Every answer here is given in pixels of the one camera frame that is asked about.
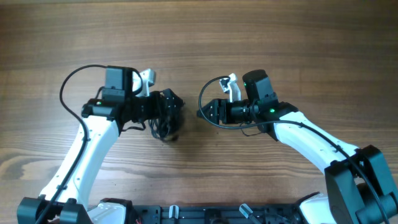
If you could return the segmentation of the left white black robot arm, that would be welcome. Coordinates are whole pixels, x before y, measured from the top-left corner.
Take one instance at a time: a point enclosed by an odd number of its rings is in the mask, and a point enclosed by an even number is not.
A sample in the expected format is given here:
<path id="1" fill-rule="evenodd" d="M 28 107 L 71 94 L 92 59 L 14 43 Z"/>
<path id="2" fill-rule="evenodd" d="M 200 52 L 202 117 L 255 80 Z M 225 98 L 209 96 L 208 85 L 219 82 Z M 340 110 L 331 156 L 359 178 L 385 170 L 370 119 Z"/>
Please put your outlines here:
<path id="1" fill-rule="evenodd" d="M 172 90 L 150 91 L 155 72 L 105 66 L 105 84 L 76 116 L 80 126 L 62 165 L 36 198 L 17 208 L 18 223 L 142 223 L 130 200 L 105 198 L 93 209 L 88 199 L 105 155 L 124 125 L 166 141 L 181 127 L 183 100 Z"/>

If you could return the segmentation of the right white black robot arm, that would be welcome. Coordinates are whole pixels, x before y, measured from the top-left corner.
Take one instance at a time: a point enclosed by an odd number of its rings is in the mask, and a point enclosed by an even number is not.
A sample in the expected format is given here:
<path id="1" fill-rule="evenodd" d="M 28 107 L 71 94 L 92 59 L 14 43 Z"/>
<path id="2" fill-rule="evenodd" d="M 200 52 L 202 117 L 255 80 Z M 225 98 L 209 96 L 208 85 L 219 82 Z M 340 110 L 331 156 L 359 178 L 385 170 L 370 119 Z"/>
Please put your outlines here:
<path id="1" fill-rule="evenodd" d="M 223 129 L 256 127 L 295 149 L 324 175 L 326 194 L 298 201 L 292 223 L 388 223 L 397 215 L 397 186 L 378 148 L 360 148 L 319 128 L 297 107 L 278 99 L 264 70 L 243 76 L 246 99 L 235 74 L 217 81 L 228 98 L 199 105 L 199 118 Z"/>

